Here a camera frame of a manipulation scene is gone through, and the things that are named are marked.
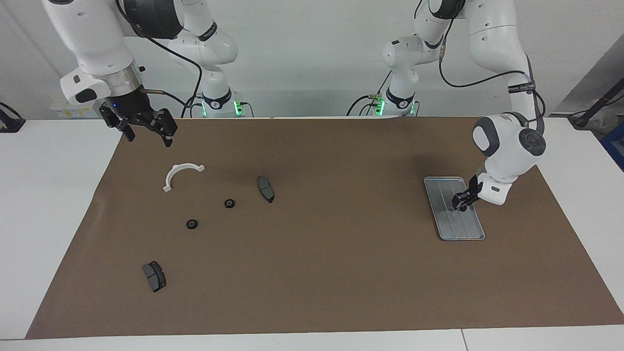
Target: gray tray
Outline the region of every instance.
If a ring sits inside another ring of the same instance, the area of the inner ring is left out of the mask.
[[[454,211],[453,196],[465,191],[466,183],[460,177],[426,177],[425,188],[436,218],[437,231],[442,240],[483,240],[485,233],[474,205],[465,212]]]

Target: brown table covering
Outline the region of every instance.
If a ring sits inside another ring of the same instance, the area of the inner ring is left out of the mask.
[[[184,120],[169,149],[137,128],[27,338],[624,323],[536,167],[504,206],[477,203],[485,240],[439,238],[423,178],[474,174],[474,122]],[[206,170],[165,193],[186,162]],[[167,276],[157,293],[152,260]]]

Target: black washer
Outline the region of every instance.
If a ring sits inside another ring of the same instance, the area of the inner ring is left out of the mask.
[[[195,228],[197,228],[197,219],[189,219],[187,222],[187,228],[189,228],[190,230],[193,230]]]
[[[236,206],[236,201],[232,200],[232,199],[227,199],[223,205],[225,206],[226,209],[232,209],[234,208],[234,206]]]

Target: white table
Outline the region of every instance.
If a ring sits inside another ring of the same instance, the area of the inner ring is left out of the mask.
[[[622,309],[624,174],[591,133],[565,119],[546,128],[539,168]],[[624,349],[621,325],[7,340],[25,337],[119,138],[103,121],[29,121],[0,135],[0,351]]]

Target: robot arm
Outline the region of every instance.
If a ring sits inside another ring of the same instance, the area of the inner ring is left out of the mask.
[[[105,99],[100,109],[109,127],[134,139],[131,124],[143,126],[161,136],[168,147],[177,125],[168,110],[155,111],[143,91],[142,77],[134,56],[125,45],[124,34],[116,17],[113,0],[42,0],[48,16],[79,67],[61,79],[61,88],[73,104]],[[182,30],[176,15],[181,4],[163,1],[158,9],[135,7],[128,16],[168,13],[167,25],[159,29]],[[141,28],[153,30],[156,22]]]
[[[232,91],[225,74],[217,67],[236,60],[236,42],[217,26],[204,0],[183,0],[182,4],[186,31],[171,40],[169,48],[202,67],[200,86],[207,117],[243,117],[244,110],[236,92]],[[197,69],[177,56],[171,57],[193,72]]]
[[[466,210],[478,199],[502,205],[513,182],[545,152],[544,121],[539,113],[530,61],[518,38],[513,0],[424,0],[414,21],[416,34],[386,44],[384,60],[393,71],[384,114],[405,115],[416,91],[414,66],[439,61],[445,32],[463,15],[468,20],[470,55],[481,67],[504,75],[513,112],[477,122],[473,141],[487,157],[467,191],[452,205]]]

